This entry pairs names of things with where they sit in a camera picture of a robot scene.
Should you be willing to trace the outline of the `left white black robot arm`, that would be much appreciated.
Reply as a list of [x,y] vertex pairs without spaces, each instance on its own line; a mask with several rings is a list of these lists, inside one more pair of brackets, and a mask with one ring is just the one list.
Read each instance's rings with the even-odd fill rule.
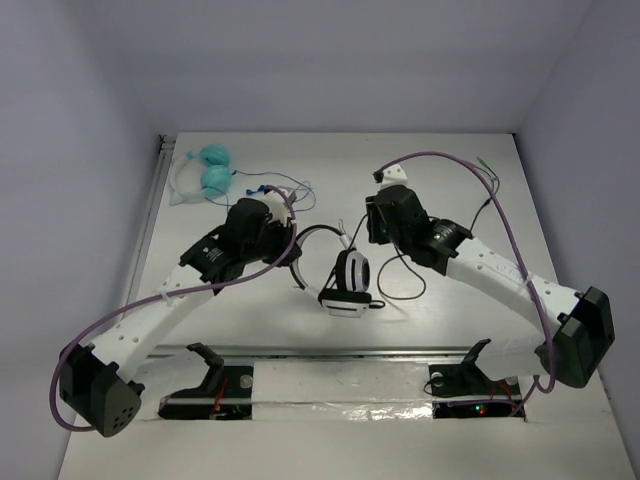
[[[149,354],[188,315],[223,289],[257,279],[293,258],[297,219],[291,194],[269,187],[242,198],[223,224],[179,258],[156,292],[112,311],[64,347],[49,387],[49,408],[62,428],[108,438],[128,426],[144,404]],[[84,421],[64,420],[64,402]]]

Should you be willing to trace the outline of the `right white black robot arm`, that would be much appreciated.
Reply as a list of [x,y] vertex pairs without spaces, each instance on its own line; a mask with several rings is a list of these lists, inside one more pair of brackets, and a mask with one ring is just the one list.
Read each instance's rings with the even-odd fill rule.
[[549,375],[585,387],[615,340],[609,297],[547,281],[491,250],[465,227],[432,219],[403,185],[365,200],[372,243],[391,243],[415,264],[462,282],[524,318],[538,333],[504,342],[478,341],[452,377],[483,393],[508,377]]

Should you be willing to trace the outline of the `white black headphones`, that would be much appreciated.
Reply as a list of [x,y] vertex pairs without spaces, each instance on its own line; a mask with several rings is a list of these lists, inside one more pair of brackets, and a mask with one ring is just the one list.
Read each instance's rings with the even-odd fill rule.
[[289,266],[293,280],[300,290],[312,297],[330,316],[338,318],[361,318],[369,310],[380,310],[386,306],[369,292],[371,269],[368,258],[357,248],[355,238],[342,227],[316,224],[302,230],[296,237],[296,247],[302,247],[312,234],[329,231],[336,235],[343,249],[336,257],[334,267],[325,286],[312,287],[302,276],[299,260]]

